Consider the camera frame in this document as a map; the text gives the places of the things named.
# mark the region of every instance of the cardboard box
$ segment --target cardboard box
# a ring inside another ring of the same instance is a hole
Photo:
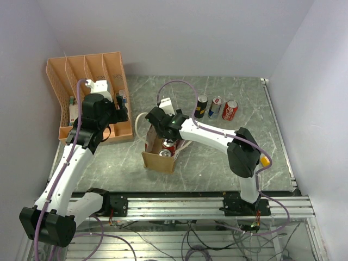
[[[176,159],[179,156],[179,152],[175,153],[172,157],[163,157],[158,153],[162,150],[162,141],[164,139],[158,138],[154,127],[151,125],[149,128],[146,141],[148,145],[146,146],[145,152],[142,153],[142,158],[144,160],[144,167],[152,170],[157,170],[164,173],[172,174],[175,169]],[[178,144],[177,149],[180,148],[184,142]]]

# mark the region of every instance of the black bracket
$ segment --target black bracket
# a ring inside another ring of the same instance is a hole
[[[102,208],[95,214],[98,216],[108,216],[111,213],[110,193],[104,189],[90,188],[86,193],[96,193],[103,197]]]
[[[219,210],[225,212],[225,216],[256,216],[260,210],[261,216],[270,216],[271,210],[268,200],[259,199],[256,203],[250,204],[240,198],[240,196],[229,195],[223,199],[223,207]]]
[[[111,198],[111,207],[114,209],[114,217],[125,217],[128,211],[128,200],[123,196],[114,196]]]

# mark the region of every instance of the coca-cola can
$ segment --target coca-cola can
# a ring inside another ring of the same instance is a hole
[[[171,153],[169,150],[164,149],[164,150],[160,150],[158,155],[160,155],[162,157],[170,157]]]
[[[169,150],[172,155],[175,154],[176,145],[177,145],[176,141],[172,141],[172,140],[168,140],[168,139],[165,139],[162,142],[162,148]]]
[[[238,103],[235,100],[229,100],[226,102],[222,112],[222,118],[226,121],[232,121],[235,112],[238,110]]]

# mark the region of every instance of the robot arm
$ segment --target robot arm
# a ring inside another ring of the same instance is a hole
[[[91,88],[91,94],[86,95],[82,102],[82,125],[78,137],[77,120],[69,132],[64,148],[64,154],[56,172],[50,180],[46,190],[35,202],[32,208],[24,207],[20,213],[20,221],[29,239],[34,239],[38,218],[46,203],[47,193],[53,183],[56,189],[48,202],[40,231],[39,241],[60,247],[67,246],[72,240],[76,227],[93,213],[106,215],[110,210],[109,193],[101,189],[89,189],[78,201],[70,203],[71,194],[79,181],[85,166],[92,158],[97,146],[103,140],[103,132],[109,124],[128,120],[127,109],[122,97],[117,96],[117,105],[112,101],[107,81],[86,84]],[[254,171],[259,163],[260,152],[248,144],[227,136],[221,136],[197,128],[188,116],[181,110],[176,114],[170,100],[154,107],[146,116],[154,125],[158,136],[172,140],[192,140],[222,151],[228,156],[231,170],[239,176],[241,184],[241,198],[244,202],[256,205],[259,193],[256,189]],[[238,131],[223,130],[200,123],[215,131],[232,134],[256,143],[250,132],[245,128]],[[58,173],[66,163],[67,155],[73,141],[77,139],[74,153],[60,180]]]
[[[192,140],[213,147],[228,156],[230,169],[239,177],[241,199],[249,204],[257,204],[259,192],[256,187],[254,172],[259,164],[260,152],[252,146],[233,139],[198,128],[193,120],[183,115],[181,110],[171,113],[172,106],[166,99],[165,105],[154,107],[145,118],[154,125],[157,135],[171,140]],[[239,136],[257,144],[246,128],[239,130],[224,130],[213,126],[198,123],[214,131]]]
[[[78,120],[75,120],[66,140],[63,157],[45,191],[32,208],[24,207],[20,213],[20,221],[29,239],[34,239],[39,215],[53,183],[58,182],[42,219],[40,242],[65,247],[70,243],[76,227],[83,220],[93,213],[106,214],[109,211],[109,194],[100,189],[92,188],[77,202],[69,203],[84,168],[103,140],[104,130],[108,128],[109,124],[128,120],[127,109],[122,97],[116,97],[119,106],[119,109],[116,109],[109,92],[110,86],[106,80],[96,83],[88,80],[86,85],[91,88],[91,94],[86,95],[82,102],[83,115],[79,135],[76,136]],[[77,139],[74,153],[62,177],[58,180],[58,173],[66,163],[74,139]]]

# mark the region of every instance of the marble surface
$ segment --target marble surface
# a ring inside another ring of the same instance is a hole
[[[172,79],[184,79],[193,84],[199,94],[208,96],[208,106],[214,96],[221,96],[224,101],[238,101],[239,109],[232,121],[222,119],[222,110],[217,119],[205,115],[199,121],[224,129],[248,128],[258,145],[274,160],[274,165],[262,173],[260,187],[263,190],[292,189],[289,169],[259,78],[128,76],[133,125],[138,114],[148,112],[156,105],[158,89]],[[193,91],[185,84],[168,85],[161,96],[170,97],[173,105],[186,115],[190,115],[195,106]],[[141,119],[140,134],[145,136],[149,126],[145,119]],[[213,148],[193,142],[180,153],[173,174],[145,169],[142,151],[144,144],[136,136],[132,141],[99,146],[75,191],[85,192],[91,187],[133,192],[239,190],[238,178],[229,169],[227,156]]]

